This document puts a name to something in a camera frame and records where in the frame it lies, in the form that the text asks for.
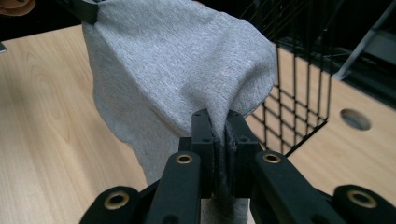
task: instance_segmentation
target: gray fabric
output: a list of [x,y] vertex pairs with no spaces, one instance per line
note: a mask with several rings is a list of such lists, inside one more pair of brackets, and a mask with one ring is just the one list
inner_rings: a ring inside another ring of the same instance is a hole
[[[193,112],[207,108],[223,138],[228,111],[248,115],[275,81],[267,39],[248,22],[189,0],[107,0],[83,31],[97,109],[134,149],[148,184],[161,178],[178,138],[191,136]],[[202,222],[246,223],[247,200],[228,193],[223,163],[224,189],[204,201]]]

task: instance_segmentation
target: table surface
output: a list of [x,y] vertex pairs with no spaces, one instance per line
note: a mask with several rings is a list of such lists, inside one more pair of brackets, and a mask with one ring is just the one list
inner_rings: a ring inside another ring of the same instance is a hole
[[[0,223],[78,223],[102,191],[119,185],[143,189],[146,180],[133,151],[95,109],[81,27],[4,44]],[[362,132],[345,125],[343,108],[363,112],[373,127]],[[395,127],[395,111],[334,80],[329,123],[290,160],[327,193],[355,184],[396,204]]]

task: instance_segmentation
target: black wire basket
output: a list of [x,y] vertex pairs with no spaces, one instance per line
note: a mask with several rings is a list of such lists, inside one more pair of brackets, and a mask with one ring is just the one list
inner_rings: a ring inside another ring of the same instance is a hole
[[328,121],[333,21],[343,0],[202,2],[249,21],[276,45],[276,84],[248,123],[262,127],[253,132],[265,148],[289,156]]

